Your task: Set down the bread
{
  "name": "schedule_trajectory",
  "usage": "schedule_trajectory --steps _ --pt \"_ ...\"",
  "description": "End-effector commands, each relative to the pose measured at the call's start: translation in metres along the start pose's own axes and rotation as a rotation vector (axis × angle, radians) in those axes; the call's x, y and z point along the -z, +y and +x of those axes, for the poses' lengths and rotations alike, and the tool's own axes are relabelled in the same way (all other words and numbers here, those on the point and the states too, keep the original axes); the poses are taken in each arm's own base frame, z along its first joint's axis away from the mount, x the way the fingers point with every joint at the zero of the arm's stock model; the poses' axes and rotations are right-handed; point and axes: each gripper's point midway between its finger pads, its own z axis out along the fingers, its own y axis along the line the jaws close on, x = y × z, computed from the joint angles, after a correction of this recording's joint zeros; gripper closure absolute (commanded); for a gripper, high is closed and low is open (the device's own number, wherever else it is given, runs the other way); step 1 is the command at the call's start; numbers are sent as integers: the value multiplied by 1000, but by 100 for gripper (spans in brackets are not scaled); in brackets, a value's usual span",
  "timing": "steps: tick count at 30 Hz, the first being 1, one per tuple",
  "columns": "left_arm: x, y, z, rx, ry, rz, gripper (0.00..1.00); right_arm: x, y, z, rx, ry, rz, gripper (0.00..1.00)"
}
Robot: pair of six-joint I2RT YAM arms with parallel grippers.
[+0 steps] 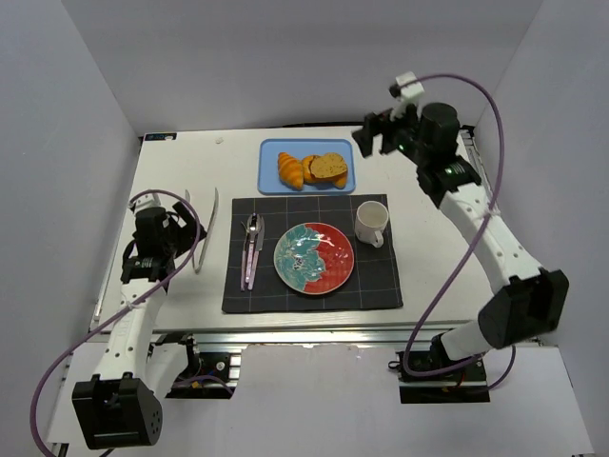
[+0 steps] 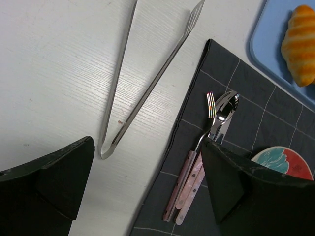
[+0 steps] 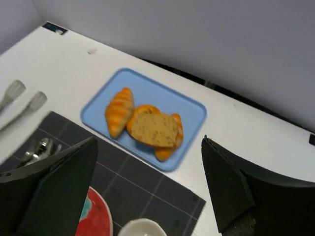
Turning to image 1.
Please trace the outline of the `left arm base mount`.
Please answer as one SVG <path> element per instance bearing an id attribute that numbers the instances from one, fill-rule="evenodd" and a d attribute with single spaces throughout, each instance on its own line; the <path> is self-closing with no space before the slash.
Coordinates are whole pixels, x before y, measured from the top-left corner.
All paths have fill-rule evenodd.
<path id="1" fill-rule="evenodd" d="M 231 383 L 236 377 L 230 374 L 232 355 L 229 352 L 202 349 L 192 333 L 171 332 L 148 345 L 147 360 L 160 355 L 161 348 L 168 345 L 178 345 L 187 355 L 187 365 L 167 393 L 168 399 L 229 400 L 232 397 L 235 387 Z"/>

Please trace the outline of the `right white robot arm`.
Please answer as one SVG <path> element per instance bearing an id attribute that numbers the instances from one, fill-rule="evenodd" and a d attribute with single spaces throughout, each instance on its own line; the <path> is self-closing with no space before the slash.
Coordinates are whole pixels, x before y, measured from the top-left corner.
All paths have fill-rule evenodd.
<path id="1" fill-rule="evenodd" d="M 396 117 L 368 113 L 352 137 L 363 157 L 381 137 L 380 152 L 398 151 L 416 166 L 422 191 L 459 230 L 486 274 L 493 296 L 476 319 L 432 339 L 427 362 L 412 377 L 430 378 L 461 370 L 491 349 L 506 348 L 557 329 L 569 281 L 529 254 L 496 211 L 480 175 L 458 153 L 460 122 L 444 103 L 414 104 Z"/>

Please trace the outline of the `clear plastic tongs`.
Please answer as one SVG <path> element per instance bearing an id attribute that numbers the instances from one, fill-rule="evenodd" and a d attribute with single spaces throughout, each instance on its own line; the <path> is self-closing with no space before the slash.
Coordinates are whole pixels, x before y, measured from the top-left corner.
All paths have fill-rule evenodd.
<path id="1" fill-rule="evenodd" d="M 211 232 L 214 228 L 214 224 L 217 218 L 217 214 L 218 214 L 218 208 L 219 208 L 219 192 L 218 189 L 215 188 L 214 189 L 214 203 L 213 203 L 213 208 L 212 208 L 212 212 L 207 224 L 206 228 L 203 228 L 201 225 L 201 230 L 205 230 L 206 231 L 206 236 L 200 235 L 199 240 L 200 240 L 200 245 L 201 245 L 201 251 L 200 252 L 195 252 L 192 255 L 191 258 L 191 264 L 194 270 L 195 274 L 199 274 L 202 266 L 203 266 L 203 262 L 204 262 L 204 258 L 206 255 L 206 250 L 208 247 L 208 243 L 211 237 Z"/>

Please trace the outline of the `brown bread slice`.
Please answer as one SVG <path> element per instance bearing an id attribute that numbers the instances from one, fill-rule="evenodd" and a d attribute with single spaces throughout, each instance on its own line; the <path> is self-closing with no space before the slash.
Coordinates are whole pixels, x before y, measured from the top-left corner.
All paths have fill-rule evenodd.
<path id="1" fill-rule="evenodd" d="M 341 173 L 348 172 L 348 166 L 341 154 L 329 152 L 320 155 L 311 165 L 312 173 L 322 181 L 331 181 Z"/>

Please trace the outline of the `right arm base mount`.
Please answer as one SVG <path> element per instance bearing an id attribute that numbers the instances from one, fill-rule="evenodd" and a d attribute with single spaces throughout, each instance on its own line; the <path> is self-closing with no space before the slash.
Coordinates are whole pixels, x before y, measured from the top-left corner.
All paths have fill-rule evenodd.
<path id="1" fill-rule="evenodd" d="M 387 364 L 398 377 L 403 405 L 483 404 L 490 402 L 484 364 L 432 377 L 415 377 L 403 369 L 403 352 Z"/>

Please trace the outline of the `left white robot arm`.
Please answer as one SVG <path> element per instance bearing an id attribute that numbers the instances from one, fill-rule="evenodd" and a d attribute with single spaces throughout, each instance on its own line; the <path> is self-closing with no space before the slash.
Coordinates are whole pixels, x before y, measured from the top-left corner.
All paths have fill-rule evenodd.
<path id="1" fill-rule="evenodd" d="M 155 445 L 163 425 L 161 401 L 188 355 L 179 343 L 153 349 L 150 339 L 175 261 L 191 258 L 206 232 L 192 206 L 165 209 L 157 200 L 132 205 L 135 231 L 122 257 L 119 317 L 91 378 L 75 384 L 71 401 L 92 450 Z"/>

